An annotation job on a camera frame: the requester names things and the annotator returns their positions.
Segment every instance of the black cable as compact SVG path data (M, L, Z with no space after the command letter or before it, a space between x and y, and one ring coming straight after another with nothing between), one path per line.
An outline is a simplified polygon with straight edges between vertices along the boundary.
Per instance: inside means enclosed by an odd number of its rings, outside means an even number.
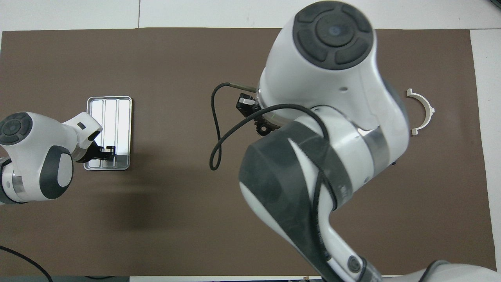
M0 250L6 251L6 252L8 252L8 253L11 253L11 254L13 254L13 255L15 255L15 256L18 256L18 257L20 257L20 258L24 259L25 261L27 261L27 262L29 262L29 263L31 263L31 264L32 264L32 265L34 265L36 268L38 268L38 269L39 269L39 270L40 270L40 271L41 271L41 272L45 275L45 277L47 277L47 280L48 280L49 282L53 282L53 281L52 281L52 277L49 275L49 273L48 273L48 272L47 272L47 271L46 271L43 267L41 267L38 263L36 263L34 260L32 260L31 258L29 258L29 257L27 257L27 256L25 256L25 255L23 255L22 253L18 253L18 252L16 252L16 251L12 250L12 249L9 249L9 248L4 247L4 246L1 246L1 245L0 245Z
M212 96L210 97L210 107L212 108L212 116L214 117L214 124L216 126L216 134L218 141L221 140L221 132L219 131L219 123L217 123L216 109L214 106L214 97L216 96L216 92L225 86L229 86L229 82L221 83L220 85L216 86L216 88L214 88L214 91L212 92ZM216 167L219 167L219 164L221 163L221 146L219 146L218 149L219 149L219 154L217 158Z
M219 138L219 133L218 133L218 140L219 141L217 142L216 146L212 150L212 153L210 154L210 159L209 159L210 169L213 171L217 170L217 168L219 167L219 164L221 163L221 144L224 142L224 140L226 140L230 135L232 135L235 131L237 131L240 127L242 127L247 122L249 122L249 121L255 119L256 117L261 116L267 112L271 112L271 111L279 110L279 109L296 109L296 110L300 110L300 111L306 113L307 115L311 116L320 126L320 129L322 130L322 134L324 135L324 139L327 140L327 142L329 142L329 133L327 132L327 128L325 127L324 122L312 110L310 110L306 107L300 106L300 105L296 105L296 104L273 105L273 106L261 109L255 113L249 115L244 120L242 120L237 125L235 125L233 128L231 128L223 137ZM213 165L214 156L218 150L219 150L219 160L217 160L217 164L214 166Z
M112 277L115 277L115 276L104 276L104 277L92 277L92 276L85 276L89 279L93 279L93 280L103 280L103 279L108 279L108 278L112 278Z
M419 282L426 282L428 280L428 278L436 270L437 267L439 267L440 265L449 264L449 263L450 262L448 262L446 260L436 260L436 261L430 263L430 265L428 265L428 267L424 271L423 276L421 276L421 279L419 279Z

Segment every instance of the white tiled floor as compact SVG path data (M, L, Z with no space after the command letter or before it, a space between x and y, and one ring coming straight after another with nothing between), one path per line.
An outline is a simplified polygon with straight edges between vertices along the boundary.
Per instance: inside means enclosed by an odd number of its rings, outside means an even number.
M501 11L488 0L345 1L360 8L379 29L472 30L490 212L497 267L501 269L501 150L498 149ZM314 0L0 0L0 32L137 27L279 28L296 11L312 2Z

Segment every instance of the rectangular metal tray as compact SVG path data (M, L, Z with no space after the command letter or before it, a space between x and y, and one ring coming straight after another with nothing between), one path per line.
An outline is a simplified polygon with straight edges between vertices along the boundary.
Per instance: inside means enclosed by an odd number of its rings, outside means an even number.
M91 160L84 164L88 171L126 170L130 166L132 138L132 98L129 96L90 97L87 113L103 127L94 139L97 145L115 146L113 161Z

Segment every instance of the white curved handle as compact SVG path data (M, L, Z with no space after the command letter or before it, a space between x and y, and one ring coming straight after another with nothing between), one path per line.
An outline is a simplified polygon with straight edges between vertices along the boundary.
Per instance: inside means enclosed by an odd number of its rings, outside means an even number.
M407 89L407 97L412 97L417 99L419 102L421 102L421 104L423 104L424 110L426 111L426 116L424 118L423 123L419 127L411 129L411 133L414 136L417 135L418 130L423 129L425 126L428 125L428 123L430 123L431 116L435 113L435 108L430 105L430 102L428 102L428 100L426 100L425 97L417 93L413 93L412 88Z

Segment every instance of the circular button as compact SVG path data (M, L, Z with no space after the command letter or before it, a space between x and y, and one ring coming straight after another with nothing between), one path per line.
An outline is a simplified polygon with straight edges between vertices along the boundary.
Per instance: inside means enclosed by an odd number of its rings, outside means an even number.
M315 28L318 38L332 47L348 44L355 35L355 23L343 14L328 14L317 22Z
M18 120L12 119L7 121L2 127L2 133L5 135L14 135L21 129L21 123Z

